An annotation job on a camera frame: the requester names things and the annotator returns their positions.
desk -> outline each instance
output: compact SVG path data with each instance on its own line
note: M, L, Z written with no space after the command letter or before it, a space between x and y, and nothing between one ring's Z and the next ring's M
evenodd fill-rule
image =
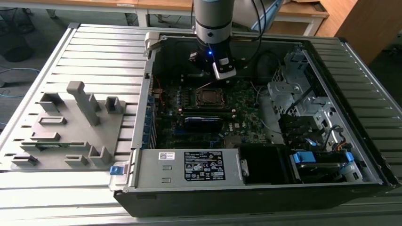
M137 0L139 26L148 26L147 15L191 15L191 0ZM314 36L327 12L315 10L310 3L290 2L280 7L275 21L307 23L303 35Z
M191 15L191 0L0 0L0 6L79 11L136 13L140 27L148 27L148 15ZM275 21L307 23L303 35L314 36L327 12L315 10L310 3L290 2L279 10Z

motherboard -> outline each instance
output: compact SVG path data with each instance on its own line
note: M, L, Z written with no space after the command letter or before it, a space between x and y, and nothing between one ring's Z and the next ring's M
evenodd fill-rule
M155 77L156 148L234 148L266 143L256 95L250 81L213 81L207 86L185 78Z

metal slatted surface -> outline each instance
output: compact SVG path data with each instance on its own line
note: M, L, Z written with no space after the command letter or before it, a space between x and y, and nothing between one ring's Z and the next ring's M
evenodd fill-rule
M402 116L400 108L383 92L370 71L359 65L347 44L323 45L310 39L334 76L368 136L396 177L402 178Z
M29 126L41 111L41 107L32 101L39 98L40 92L63 91L68 81L81 80L87 84L85 91L95 92L96 99L103 100L113 93L113 96L128 102L116 147L116 159L127 158L145 61L137 48L143 47L144 34L152 30L160 29L83 24L77 30L68 30L5 128L4 134L9 135L0 138L0 143L8 140L0 146L1 150L16 149L17 141L13 140L29 132ZM187 30L165 31L188 33ZM372 78L359 68L356 59L336 39L279 35L272 37L304 39L314 43L350 104L359 112L360 121L374 136L374 143L395 174L402 177L402 137L398 135L402 121ZM67 93L61 93L61 97L72 98ZM314 218L332 218L335 221L342 217L402 214L399 188L380 197L354 200L330 210L139 219L127 214L112 198L107 188L108 180L107 172L0 174L0 220L6 220L0 221L0 225L188 225Z
M59 93L63 99L73 99L67 94L69 81L83 81L84 91L93 93L97 100L108 96L119 97L127 102L125 113L119 133L116 154L127 158L131 152L133 122L137 112L140 85L144 75L147 57L144 56L145 31L80 27L69 30L69 37L55 57L44 79L32 94L36 101L41 93ZM20 153L20 141L31 136L31 126L43 111L31 101L21 115L21 122L12 130L2 149Z

cable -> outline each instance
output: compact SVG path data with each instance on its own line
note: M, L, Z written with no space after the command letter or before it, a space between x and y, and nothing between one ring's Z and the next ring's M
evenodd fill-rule
M256 5L255 5L254 0L251 0L251 3L252 3L254 10L255 10L255 14L256 14L258 30L259 30L259 35L258 35L258 37L255 37L254 39L251 39L251 41L258 40L258 46L256 46L256 50L255 50L255 52L254 52L251 58L248 59L248 61L246 61L244 65L243 65L243 68L247 67L247 65L252 62L255 56L258 55L258 51L259 51L259 48L260 48L260 46L262 46L262 41L263 41L263 40L262 40L262 39L263 39L263 35L262 35L262 33L263 33L263 31L262 31L262 22L260 22L260 20L259 20L258 8L256 8Z
M260 121L262 121L262 124L264 125L264 127L268 129L268 130L271 130L274 133L278 133L278 134L280 134L282 135L282 133L280 132L278 132L278 131L275 131L275 130L272 130L267 125L266 125L266 123L264 123L264 121L260 119Z
M192 11L193 11L193 0L191 1L189 29L192 29Z
M256 98L255 98L255 103L258 104L258 96L259 96L259 91L262 91L263 86L259 88L258 92L256 92Z
M160 82L159 82L159 79L156 78L156 76L153 76L153 78L155 78L155 80L157 82L160 103L161 103L161 106L164 106L164 101L163 101L163 98L161 98L161 86L160 86Z
M263 3L263 0L259 0L259 2L262 3L263 11L264 11L264 3ZM266 30L266 11L263 12L263 14L264 14L264 28L263 28L263 32L259 34L260 36L264 34L264 30Z
M176 24L177 24L177 22L179 22L180 19L181 19L181 16L179 16L176 22L173 23L173 26L176 26Z
M0 72L0 74L4 73L4 72L9 72L12 70L32 70L32 71L36 71L37 74L40 73L40 70L37 70L35 68L28 68L28 67L8 68L8 67L4 67L1 65L0 65L0 67L6 68L4 71ZM0 97L9 97L9 98L17 98L17 97L23 97L23 96L25 96L25 95L8 96L8 95L4 95L4 94L0 94Z
M4 95L4 94L0 94L0 97L10 97L10 98L17 98L17 97L24 97L25 95L20 95L20 96L8 96L8 95Z
M331 132L332 132L334 129L336 129L336 127L340 128L339 125L332 125L332 127L328 129L328 132L327 132L327 135L326 135L326 139L324 139L324 143L322 144L322 151L326 150L328 138L330 138L330 136L331 136Z
M258 90L256 90L256 88L255 88L255 86L254 86L252 82L250 82L250 83L251 83L251 86L252 86L254 90L258 92Z
M304 98L307 97L308 93L312 91L312 87L310 87L306 92L302 94L302 96L299 97L299 99L291 104L291 106L288 107L288 109L286 110L284 114L287 114L290 112L290 110L300 103L302 100L304 100Z
M339 137L342 137L340 143L336 145L334 151L340 151L340 147L346 144L346 137L339 133Z
M36 71L37 74L40 73L40 70L37 70L35 68L28 68L28 67L17 67L17 68L2 67L2 68L5 68L5 70L1 71L0 74L4 72L12 71L12 70L32 70L32 71Z
M262 22L260 22L260 19L259 19L259 12L258 12L255 1L251 0L251 3L252 3L254 10L255 10L256 22L258 22L258 31L259 31L259 35L252 39L252 41L256 41L262 37L263 27L262 27Z
M280 70L282 69L282 62L280 62L280 58L278 57L278 55L271 51L271 50L264 50L259 55L258 55L258 57L256 57L256 59L255 59L255 64L254 64L254 77L258 77L258 63L259 63L259 61L260 61L260 59L262 59L262 57L263 56L274 56L274 58L275 58L275 60L278 61L278 69L276 69L276 71L275 71L275 74L276 74L276 72L278 72L278 70Z

power supply label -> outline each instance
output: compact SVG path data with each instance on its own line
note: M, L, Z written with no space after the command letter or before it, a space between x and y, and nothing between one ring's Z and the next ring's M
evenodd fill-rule
M184 179L226 180L222 152L184 152Z

